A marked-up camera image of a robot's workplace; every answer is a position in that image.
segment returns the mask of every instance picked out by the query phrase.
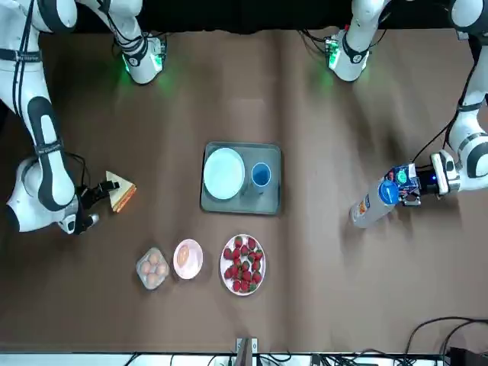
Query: bread slice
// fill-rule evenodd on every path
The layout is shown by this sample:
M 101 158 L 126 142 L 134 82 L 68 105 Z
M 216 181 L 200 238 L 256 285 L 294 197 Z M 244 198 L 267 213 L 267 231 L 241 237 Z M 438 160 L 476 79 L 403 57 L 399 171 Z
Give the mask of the bread slice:
M 119 213 L 136 192 L 137 187 L 134 183 L 131 183 L 112 172 L 106 172 L 106 179 L 108 181 L 117 182 L 120 185 L 118 189 L 109 192 L 112 210 Z

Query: white floor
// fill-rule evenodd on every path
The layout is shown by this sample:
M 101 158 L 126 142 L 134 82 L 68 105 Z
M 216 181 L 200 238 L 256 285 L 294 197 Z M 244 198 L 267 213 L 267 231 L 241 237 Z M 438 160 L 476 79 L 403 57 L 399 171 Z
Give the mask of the white floor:
M 276 358 L 286 358 L 286 355 L 273 355 Z M 129 361 L 129 355 L 0 355 L 1 366 L 124 366 Z M 172 366 L 208 366 L 211 356 L 182 356 L 173 358 Z M 228 357 L 216 357 L 210 366 L 227 366 Z M 171 355 L 141 355 L 130 366 L 169 366 Z M 375 364 L 377 366 L 395 366 L 393 361 L 384 358 L 361 358 L 361 364 Z M 310 366 L 310 356 L 294 356 L 283 366 Z M 441 366 L 441 362 L 418 360 L 416 366 Z

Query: white plate with strawberries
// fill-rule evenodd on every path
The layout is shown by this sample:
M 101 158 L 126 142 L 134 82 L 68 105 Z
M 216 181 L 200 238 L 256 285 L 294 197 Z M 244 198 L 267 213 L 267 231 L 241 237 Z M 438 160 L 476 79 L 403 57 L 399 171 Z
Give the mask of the white plate with strawberries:
M 265 272 L 265 252 L 254 237 L 239 234 L 227 242 L 220 256 L 220 275 L 230 292 L 237 296 L 253 294 Z

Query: egg carton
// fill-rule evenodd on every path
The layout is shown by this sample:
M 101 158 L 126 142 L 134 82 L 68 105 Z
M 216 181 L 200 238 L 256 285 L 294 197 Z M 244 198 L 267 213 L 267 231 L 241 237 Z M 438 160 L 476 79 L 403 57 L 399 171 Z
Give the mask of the egg carton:
M 157 248 L 151 248 L 137 262 L 136 272 L 148 290 L 154 290 L 169 275 L 169 265 L 164 255 Z

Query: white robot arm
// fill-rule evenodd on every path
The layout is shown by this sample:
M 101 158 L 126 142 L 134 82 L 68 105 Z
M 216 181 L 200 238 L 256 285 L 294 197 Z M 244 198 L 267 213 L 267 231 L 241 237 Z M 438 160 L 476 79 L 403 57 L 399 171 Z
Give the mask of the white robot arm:
M 380 13 L 388 2 L 353 1 L 351 27 L 347 33 L 339 32 L 329 40 L 329 58 L 332 57 L 329 67 L 339 78 L 353 81 L 361 74 Z M 455 191 L 488 188 L 488 134 L 477 118 L 488 92 L 488 0 L 453 0 L 448 11 L 454 29 L 476 37 L 481 44 L 479 58 L 467 77 L 456 113 L 439 133 L 446 131 L 445 144 L 457 154 L 457 161 L 443 147 L 431 154 L 427 169 L 416 169 L 413 163 L 416 158 L 408 165 L 393 167 L 382 179 L 396 182 L 399 199 L 405 205 L 419 205 L 424 194 L 440 197 Z
M 23 120 L 37 155 L 19 165 L 7 203 L 21 232 L 58 223 L 67 233 L 81 233 L 98 221 L 82 208 L 116 188 L 99 185 L 76 194 L 44 78 L 39 32 L 70 31 L 76 14 L 74 0 L 0 0 L 0 99 Z
M 88 6 L 111 29 L 122 49 L 127 71 L 138 84 L 146 84 L 161 71 L 165 44 L 140 30 L 136 16 L 142 0 L 76 0 Z
M 478 38 L 480 56 L 467 77 L 454 118 L 446 132 L 446 143 L 457 154 L 441 150 L 431 155 L 438 181 L 438 195 L 452 191 L 488 188 L 488 134 L 478 123 L 478 112 L 488 92 L 488 1 L 457 0 L 449 8 L 451 22 L 458 31 Z
M 332 36 L 329 68 L 346 82 L 356 80 L 366 67 L 380 16 L 391 0 L 353 0 L 349 29 Z

